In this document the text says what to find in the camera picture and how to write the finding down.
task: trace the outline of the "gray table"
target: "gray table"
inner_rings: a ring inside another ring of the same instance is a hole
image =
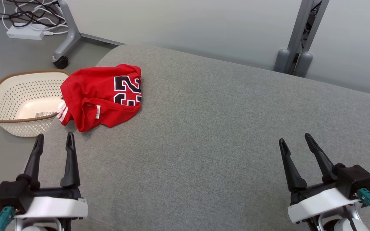
[[[74,230],[308,230],[287,214],[279,138],[309,185],[322,175],[305,133],[370,172],[370,94],[155,47],[124,45],[98,66],[120,63],[142,69],[135,117],[87,133],[56,120],[46,133],[43,187],[59,185],[75,133],[89,217]],[[361,217],[370,229],[370,209]]]

